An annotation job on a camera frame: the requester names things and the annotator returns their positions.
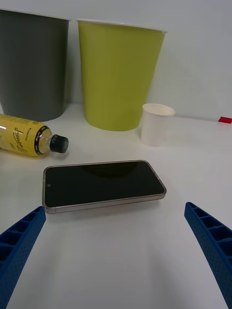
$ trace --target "smartphone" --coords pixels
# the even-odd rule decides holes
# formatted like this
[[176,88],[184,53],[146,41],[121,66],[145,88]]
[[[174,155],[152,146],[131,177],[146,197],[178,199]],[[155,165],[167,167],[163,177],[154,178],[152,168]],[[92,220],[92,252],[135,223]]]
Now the smartphone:
[[162,199],[166,188],[146,161],[51,166],[43,173],[47,213]]

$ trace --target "black bottle cap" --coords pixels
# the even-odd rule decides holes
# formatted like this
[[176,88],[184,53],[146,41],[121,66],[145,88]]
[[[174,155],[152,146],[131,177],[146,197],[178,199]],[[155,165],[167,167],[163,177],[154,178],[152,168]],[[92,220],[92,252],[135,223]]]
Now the black bottle cap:
[[53,135],[50,142],[50,149],[54,153],[64,154],[69,147],[69,140],[67,137],[63,137],[60,135]]

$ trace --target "green bin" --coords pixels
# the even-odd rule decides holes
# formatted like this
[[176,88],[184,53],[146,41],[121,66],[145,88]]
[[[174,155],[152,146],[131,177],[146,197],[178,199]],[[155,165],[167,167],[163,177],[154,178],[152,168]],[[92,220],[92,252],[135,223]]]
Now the green bin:
[[78,19],[86,120],[101,129],[139,125],[165,31]]

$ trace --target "plastic bottle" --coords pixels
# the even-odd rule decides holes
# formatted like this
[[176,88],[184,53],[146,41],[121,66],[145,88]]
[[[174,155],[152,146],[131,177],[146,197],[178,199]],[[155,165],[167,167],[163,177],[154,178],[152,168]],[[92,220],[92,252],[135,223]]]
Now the plastic bottle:
[[0,148],[16,153],[39,156],[49,150],[65,153],[69,140],[52,135],[42,122],[0,114]]

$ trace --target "gray bin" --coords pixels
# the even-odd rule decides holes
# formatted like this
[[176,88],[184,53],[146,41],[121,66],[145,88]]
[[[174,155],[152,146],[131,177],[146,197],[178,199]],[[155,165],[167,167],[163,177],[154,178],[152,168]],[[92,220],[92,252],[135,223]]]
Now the gray bin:
[[36,121],[64,111],[69,21],[0,10],[0,103]]

